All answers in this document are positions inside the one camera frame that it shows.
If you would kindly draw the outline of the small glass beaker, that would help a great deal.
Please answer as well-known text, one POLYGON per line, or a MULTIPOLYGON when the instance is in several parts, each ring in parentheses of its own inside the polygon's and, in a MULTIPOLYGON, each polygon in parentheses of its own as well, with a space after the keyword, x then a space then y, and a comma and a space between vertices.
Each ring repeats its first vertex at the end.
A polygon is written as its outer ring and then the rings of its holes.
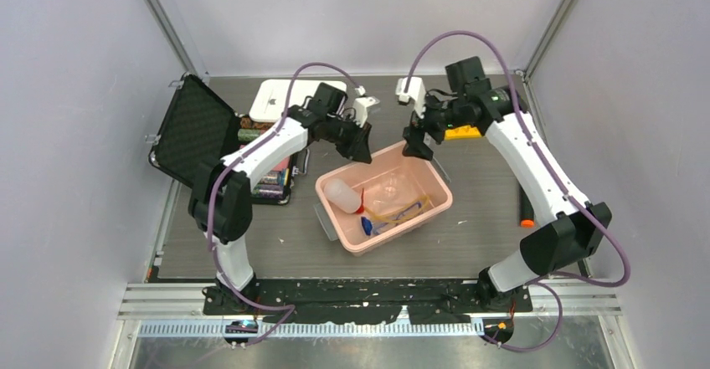
POLYGON ((389 202, 396 200, 403 191, 402 176, 397 172, 390 172, 383 176, 379 197, 381 200, 389 202))

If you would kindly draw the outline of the white wash bottle red cap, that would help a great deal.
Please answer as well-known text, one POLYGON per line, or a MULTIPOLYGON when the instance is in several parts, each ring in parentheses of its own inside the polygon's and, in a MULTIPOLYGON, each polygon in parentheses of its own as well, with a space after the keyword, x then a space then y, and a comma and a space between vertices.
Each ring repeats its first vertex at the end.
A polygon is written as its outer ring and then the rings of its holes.
POLYGON ((365 210, 363 191, 356 191, 342 179, 328 180, 323 188, 326 200, 345 213, 360 214, 365 210))

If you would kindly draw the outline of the pink plastic bin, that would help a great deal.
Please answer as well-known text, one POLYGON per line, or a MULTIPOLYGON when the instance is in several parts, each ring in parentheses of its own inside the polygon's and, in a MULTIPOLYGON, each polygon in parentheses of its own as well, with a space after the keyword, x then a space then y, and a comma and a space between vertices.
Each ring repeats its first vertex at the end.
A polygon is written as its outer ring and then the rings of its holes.
POLYGON ((431 161, 403 155, 400 141, 316 180, 330 238, 361 256, 432 221, 453 195, 431 161))

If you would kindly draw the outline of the yellow test tube rack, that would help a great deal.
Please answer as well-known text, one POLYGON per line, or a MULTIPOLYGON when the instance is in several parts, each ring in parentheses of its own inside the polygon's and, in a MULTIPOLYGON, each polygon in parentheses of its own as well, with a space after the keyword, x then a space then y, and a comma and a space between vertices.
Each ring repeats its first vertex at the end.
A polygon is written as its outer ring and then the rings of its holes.
POLYGON ((463 140, 481 138, 482 134, 474 126, 459 126, 445 131, 445 140, 463 140))

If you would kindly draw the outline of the blue safety glasses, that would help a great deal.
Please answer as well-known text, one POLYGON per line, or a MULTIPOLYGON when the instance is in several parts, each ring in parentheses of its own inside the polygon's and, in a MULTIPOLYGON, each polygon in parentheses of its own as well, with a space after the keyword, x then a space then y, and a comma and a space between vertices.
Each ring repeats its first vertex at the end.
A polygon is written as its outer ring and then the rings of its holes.
POLYGON ((430 209, 430 205, 429 199, 421 198, 398 211, 388 215, 372 215, 370 219, 380 222, 382 227, 397 226, 426 213, 430 209))

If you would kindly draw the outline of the yellow rubber tube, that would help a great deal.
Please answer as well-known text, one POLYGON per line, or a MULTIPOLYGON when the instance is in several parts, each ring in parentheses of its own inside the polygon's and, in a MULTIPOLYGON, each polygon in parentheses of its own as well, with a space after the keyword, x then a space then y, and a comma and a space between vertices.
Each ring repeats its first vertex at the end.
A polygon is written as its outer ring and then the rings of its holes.
POLYGON ((364 211, 372 220, 386 223, 404 223, 410 219, 416 218, 426 211, 430 205, 430 197, 424 195, 415 199, 412 203, 405 205, 402 208, 394 210, 390 213, 376 213, 371 208, 365 207, 364 211))

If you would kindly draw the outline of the white bin lid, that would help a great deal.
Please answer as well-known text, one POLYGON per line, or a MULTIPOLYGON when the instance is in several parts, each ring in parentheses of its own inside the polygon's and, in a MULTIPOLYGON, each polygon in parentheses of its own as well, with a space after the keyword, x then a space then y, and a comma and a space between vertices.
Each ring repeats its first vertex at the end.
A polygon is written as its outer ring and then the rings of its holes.
MULTIPOLYGON (((336 80, 297 79, 291 91, 290 104, 303 106, 307 96, 313 96, 319 84, 331 85, 346 91, 347 85, 336 80)), ((284 110, 286 93, 290 81, 288 79, 264 80, 256 93, 254 102, 248 113, 249 117, 259 123, 277 122, 284 110)))

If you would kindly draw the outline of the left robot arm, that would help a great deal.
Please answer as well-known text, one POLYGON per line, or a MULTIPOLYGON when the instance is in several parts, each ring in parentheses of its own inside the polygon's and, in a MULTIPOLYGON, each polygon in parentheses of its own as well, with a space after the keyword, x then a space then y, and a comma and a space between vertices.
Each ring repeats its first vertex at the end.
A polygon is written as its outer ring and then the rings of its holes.
POLYGON ((346 93, 321 82, 301 104, 286 102, 282 117, 256 140, 198 166, 188 211, 204 232, 217 280, 227 288, 224 302, 234 312, 248 313, 257 301, 246 233, 253 219, 252 192, 263 176, 314 141, 332 143, 350 161, 371 163, 368 116, 379 101, 362 86, 356 94, 345 108, 346 93))

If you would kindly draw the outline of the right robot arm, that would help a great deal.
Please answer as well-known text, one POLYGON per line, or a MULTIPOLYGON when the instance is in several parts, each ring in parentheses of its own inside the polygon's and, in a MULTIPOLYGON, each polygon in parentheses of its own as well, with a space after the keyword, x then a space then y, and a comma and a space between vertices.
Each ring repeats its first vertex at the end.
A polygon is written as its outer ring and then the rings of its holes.
POLYGON ((397 101, 412 105, 404 128, 404 156, 432 160, 424 138, 441 143, 448 129, 475 127, 503 156, 532 205, 538 228, 520 241, 516 252, 483 269, 474 288, 479 305, 500 310, 531 280, 593 255, 612 219, 608 206, 593 204, 563 173, 537 133, 525 105, 509 85, 493 87, 477 57, 445 68, 450 92, 443 100, 420 77, 399 79, 397 101))

